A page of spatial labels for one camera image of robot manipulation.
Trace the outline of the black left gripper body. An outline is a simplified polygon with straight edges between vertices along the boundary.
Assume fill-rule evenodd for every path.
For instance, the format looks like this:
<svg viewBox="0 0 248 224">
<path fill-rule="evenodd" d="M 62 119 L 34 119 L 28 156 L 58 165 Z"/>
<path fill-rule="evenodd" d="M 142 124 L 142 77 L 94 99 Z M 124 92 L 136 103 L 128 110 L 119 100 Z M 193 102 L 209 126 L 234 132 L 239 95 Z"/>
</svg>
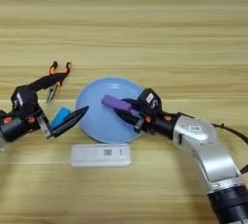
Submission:
<svg viewBox="0 0 248 224">
<path fill-rule="evenodd" d="M 23 118 L 20 116 L 7 117 L 0 124 L 0 134 L 8 143 L 38 130 L 41 130 L 47 139 L 52 136 L 49 121 L 42 111 L 33 112 Z"/>
</svg>

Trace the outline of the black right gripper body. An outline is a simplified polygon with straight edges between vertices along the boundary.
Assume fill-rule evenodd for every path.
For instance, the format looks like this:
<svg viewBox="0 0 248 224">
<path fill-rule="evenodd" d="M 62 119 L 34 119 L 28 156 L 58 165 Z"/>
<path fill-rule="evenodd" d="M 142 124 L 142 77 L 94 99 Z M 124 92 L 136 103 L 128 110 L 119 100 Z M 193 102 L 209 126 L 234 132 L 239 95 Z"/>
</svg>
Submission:
<svg viewBox="0 0 248 224">
<path fill-rule="evenodd" d="M 137 133 L 140 131 L 150 132 L 151 134 L 160 134 L 167 138 L 171 138 L 178 118 L 178 113 L 162 112 L 157 116 L 146 115 L 138 121 L 134 130 Z"/>
</svg>

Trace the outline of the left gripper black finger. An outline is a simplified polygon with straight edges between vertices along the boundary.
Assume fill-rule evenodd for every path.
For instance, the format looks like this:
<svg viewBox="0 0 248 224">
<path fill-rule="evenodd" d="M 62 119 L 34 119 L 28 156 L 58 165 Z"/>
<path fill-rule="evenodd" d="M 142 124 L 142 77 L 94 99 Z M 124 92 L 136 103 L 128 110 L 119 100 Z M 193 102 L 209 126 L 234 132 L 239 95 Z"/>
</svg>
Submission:
<svg viewBox="0 0 248 224">
<path fill-rule="evenodd" d="M 71 111 L 67 108 L 61 108 L 51 122 L 52 136 L 57 138 L 73 128 L 87 113 L 89 107 Z"/>
<path fill-rule="evenodd" d="M 55 73 L 52 75 L 47 75 L 30 83 L 29 88 L 34 91 L 47 89 L 57 84 L 59 81 L 63 81 L 66 77 L 67 75 L 65 73 Z"/>
</svg>

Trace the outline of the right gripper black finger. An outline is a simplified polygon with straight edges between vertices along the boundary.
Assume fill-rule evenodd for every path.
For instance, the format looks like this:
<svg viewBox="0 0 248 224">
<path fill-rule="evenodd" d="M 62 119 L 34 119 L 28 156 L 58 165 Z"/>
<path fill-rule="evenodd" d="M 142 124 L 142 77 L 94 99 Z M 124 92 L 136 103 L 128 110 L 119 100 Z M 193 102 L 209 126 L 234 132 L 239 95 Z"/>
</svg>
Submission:
<svg viewBox="0 0 248 224">
<path fill-rule="evenodd" d="M 115 109 L 114 112 L 125 122 L 133 125 L 133 126 L 137 126 L 137 127 L 141 127 L 141 125 L 143 124 L 143 120 L 139 117 L 136 117 L 134 115 L 132 115 L 130 112 L 121 110 L 121 109 Z"/>
<path fill-rule="evenodd" d="M 126 98 L 126 99 L 124 99 L 124 102 L 129 104 L 129 111 L 131 111 L 131 110 L 139 111 L 140 110 L 140 101 L 139 100 Z"/>
</svg>

